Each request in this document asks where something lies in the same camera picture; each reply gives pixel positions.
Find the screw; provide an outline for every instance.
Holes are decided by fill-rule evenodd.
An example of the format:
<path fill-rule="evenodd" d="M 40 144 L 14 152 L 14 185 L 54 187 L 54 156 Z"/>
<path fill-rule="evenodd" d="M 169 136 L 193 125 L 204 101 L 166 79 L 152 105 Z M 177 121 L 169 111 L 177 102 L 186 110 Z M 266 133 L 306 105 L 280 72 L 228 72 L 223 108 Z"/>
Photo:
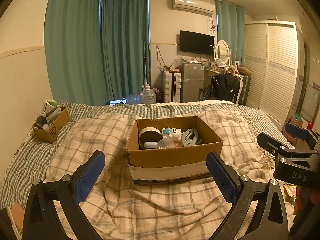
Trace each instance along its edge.
<path fill-rule="evenodd" d="M 63 181 L 69 181 L 71 179 L 71 176 L 70 175 L 64 175 L 63 177 L 62 177 L 62 180 Z"/>
<path fill-rule="evenodd" d="M 276 179 L 272 179 L 272 180 L 271 180 L 271 183 L 272 183 L 273 185 L 278 185 L 278 181 L 277 181 Z"/>
<path fill-rule="evenodd" d="M 241 179 L 242 179 L 243 181 L 248 181 L 248 180 L 249 180 L 249 177 L 248 177 L 247 175 L 242 175 L 242 176 L 241 176 Z"/>
<path fill-rule="evenodd" d="M 38 185 L 40 183 L 40 180 L 39 179 L 35 179 L 34 181 L 33 181 L 33 184 L 34 185 Z"/>

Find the white plush toy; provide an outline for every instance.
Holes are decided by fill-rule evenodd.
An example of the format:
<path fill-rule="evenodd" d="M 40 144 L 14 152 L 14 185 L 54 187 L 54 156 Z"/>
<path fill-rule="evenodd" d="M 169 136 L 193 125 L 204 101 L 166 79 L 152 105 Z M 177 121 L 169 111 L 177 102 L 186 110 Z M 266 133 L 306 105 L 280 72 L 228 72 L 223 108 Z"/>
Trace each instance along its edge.
<path fill-rule="evenodd" d="M 162 129 L 162 135 L 166 136 L 168 135 L 169 138 L 171 138 L 173 141 L 180 141 L 181 140 L 181 129 L 176 128 L 163 128 Z"/>

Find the teal curtain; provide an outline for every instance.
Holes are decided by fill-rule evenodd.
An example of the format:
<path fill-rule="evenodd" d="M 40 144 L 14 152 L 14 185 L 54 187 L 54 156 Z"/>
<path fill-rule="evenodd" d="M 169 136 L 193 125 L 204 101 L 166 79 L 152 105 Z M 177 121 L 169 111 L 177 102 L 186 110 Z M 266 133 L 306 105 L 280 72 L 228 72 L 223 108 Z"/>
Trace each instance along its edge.
<path fill-rule="evenodd" d="M 150 84 L 148 0 L 102 0 L 101 49 L 107 96 L 126 98 Z"/>
<path fill-rule="evenodd" d="M 99 0 L 48 0 L 44 45 L 56 101 L 105 104 L 98 19 Z"/>
<path fill-rule="evenodd" d="M 218 15 L 218 41 L 224 40 L 231 48 L 231 60 L 236 57 L 244 63 L 245 25 L 244 10 L 241 6 L 230 5 L 226 0 L 216 0 Z"/>

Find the wardrobe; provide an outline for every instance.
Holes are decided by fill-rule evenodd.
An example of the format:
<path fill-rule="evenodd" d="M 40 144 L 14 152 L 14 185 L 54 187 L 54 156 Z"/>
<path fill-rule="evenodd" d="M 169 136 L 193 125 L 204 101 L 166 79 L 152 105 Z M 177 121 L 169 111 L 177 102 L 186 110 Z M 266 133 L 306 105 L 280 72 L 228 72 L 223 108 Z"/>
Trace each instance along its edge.
<path fill-rule="evenodd" d="M 244 66 L 252 71 L 247 106 L 266 112 L 281 130 L 292 108 L 298 73 L 294 22 L 253 21 L 245 25 Z"/>

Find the wall-mounted black tv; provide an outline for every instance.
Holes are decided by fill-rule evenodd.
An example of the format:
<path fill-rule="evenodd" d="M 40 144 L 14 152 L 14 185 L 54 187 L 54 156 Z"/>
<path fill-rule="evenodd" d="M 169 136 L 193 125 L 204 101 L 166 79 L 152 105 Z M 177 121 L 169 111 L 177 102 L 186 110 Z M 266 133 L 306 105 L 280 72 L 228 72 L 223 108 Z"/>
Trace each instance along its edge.
<path fill-rule="evenodd" d="M 213 36 L 180 31 L 180 51 L 213 55 Z"/>

